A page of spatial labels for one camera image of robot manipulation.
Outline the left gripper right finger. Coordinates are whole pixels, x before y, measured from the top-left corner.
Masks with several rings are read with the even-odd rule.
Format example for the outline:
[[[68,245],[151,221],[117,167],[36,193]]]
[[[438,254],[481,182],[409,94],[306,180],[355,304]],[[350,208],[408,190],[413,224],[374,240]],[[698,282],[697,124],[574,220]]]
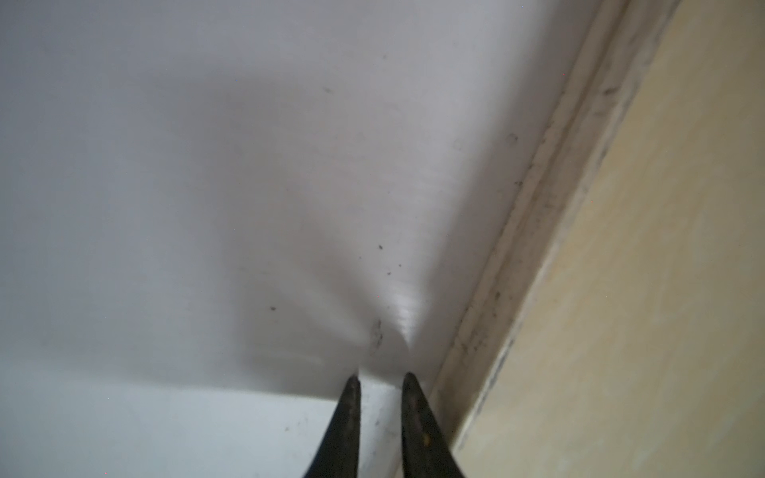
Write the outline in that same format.
[[[464,478],[418,378],[402,382],[402,472],[405,478]]]

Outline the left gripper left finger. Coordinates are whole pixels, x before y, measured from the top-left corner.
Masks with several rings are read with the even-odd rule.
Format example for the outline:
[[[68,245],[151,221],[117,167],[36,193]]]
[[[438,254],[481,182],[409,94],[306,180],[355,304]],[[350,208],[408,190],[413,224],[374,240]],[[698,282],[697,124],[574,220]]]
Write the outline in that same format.
[[[362,386],[348,378],[305,478],[356,478],[359,472]]]

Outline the plywood board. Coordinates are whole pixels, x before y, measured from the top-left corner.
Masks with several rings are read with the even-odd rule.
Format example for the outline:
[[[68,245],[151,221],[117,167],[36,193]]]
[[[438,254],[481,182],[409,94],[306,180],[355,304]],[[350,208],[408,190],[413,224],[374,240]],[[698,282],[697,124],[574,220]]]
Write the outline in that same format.
[[[764,473],[764,5],[606,1],[432,393],[468,477]]]

